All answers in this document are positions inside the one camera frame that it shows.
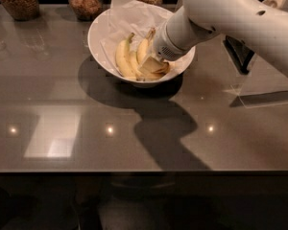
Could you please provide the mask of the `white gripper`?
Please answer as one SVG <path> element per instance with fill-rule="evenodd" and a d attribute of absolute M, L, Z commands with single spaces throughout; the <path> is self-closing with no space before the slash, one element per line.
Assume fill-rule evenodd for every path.
<path fill-rule="evenodd" d="M 178 48 L 167 34 L 167 23 L 162 23 L 157 29 L 152 44 L 153 57 L 144 57 L 138 70 L 142 73 L 165 73 L 168 70 L 169 63 L 161 62 L 163 59 L 175 61 L 186 54 L 185 51 Z"/>

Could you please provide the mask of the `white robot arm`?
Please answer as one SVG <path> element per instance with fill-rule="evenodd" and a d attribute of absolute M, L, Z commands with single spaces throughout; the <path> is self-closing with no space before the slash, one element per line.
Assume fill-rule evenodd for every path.
<path fill-rule="evenodd" d="M 223 34 L 235 38 L 288 78 L 288 12 L 258 0 L 182 0 L 140 61 L 175 61 Z"/>

